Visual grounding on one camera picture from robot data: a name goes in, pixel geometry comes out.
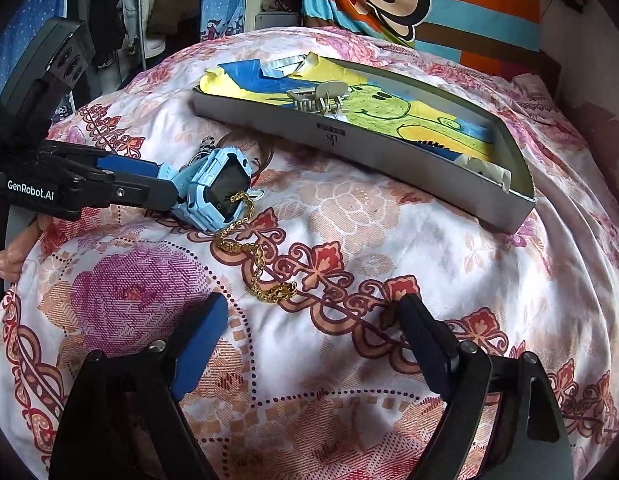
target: wall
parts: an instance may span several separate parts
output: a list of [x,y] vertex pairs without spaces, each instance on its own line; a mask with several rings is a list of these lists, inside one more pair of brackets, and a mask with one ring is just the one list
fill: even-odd
[[619,200],[619,31],[597,0],[583,14],[560,0],[541,12],[541,49],[563,67],[556,101]]

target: screw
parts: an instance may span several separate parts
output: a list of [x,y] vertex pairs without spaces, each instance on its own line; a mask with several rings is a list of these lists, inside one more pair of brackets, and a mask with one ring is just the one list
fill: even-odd
[[147,349],[152,354],[159,354],[166,348],[166,346],[167,346],[166,342],[164,342],[162,339],[157,339],[156,341],[151,342]]
[[89,363],[97,363],[103,356],[104,354],[100,350],[92,350],[89,354],[87,354],[86,360]]
[[529,364],[535,365],[539,362],[539,358],[534,352],[523,352],[523,359],[525,359]]
[[475,354],[478,352],[478,346],[473,341],[463,341],[461,343],[461,350],[468,354]]

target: genrobot.ai logo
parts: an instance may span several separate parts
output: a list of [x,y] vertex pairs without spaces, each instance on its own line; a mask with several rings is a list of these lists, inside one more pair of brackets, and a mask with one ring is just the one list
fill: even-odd
[[25,195],[35,196],[36,198],[41,198],[43,200],[49,200],[50,202],[54,200],[54,192],[48,189],[33,187],[33,186],[29,186],[28,184],[18,184],[17,182],[14,182],[13,180],[10,180],[7,183],[7,187],[11,191],[17,191]]

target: metal rod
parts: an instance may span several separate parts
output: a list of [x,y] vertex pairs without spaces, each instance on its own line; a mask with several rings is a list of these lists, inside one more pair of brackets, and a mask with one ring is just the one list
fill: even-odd
[[147,59],[145,58],[145,37],[143,36],[143,0],[138,0],[138,39],[140,40],[140,63],[143,71],[147,70]]
[[122,72],[120,71],[120,59],[118,58],[118,49],[113,51],[113,59],[116,62],[116,69],[118,70],[118,81],[122,85]]

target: watch screen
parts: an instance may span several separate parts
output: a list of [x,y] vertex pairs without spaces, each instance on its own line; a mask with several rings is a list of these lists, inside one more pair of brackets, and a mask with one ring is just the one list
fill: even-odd
[[205,189],[205,200],[213,205],[228,222],[236,213],[240,201],[230,202],[236,193],[247,191],[251,179],[236,158],[230,154],[225,166],[216,176],[216,180]]

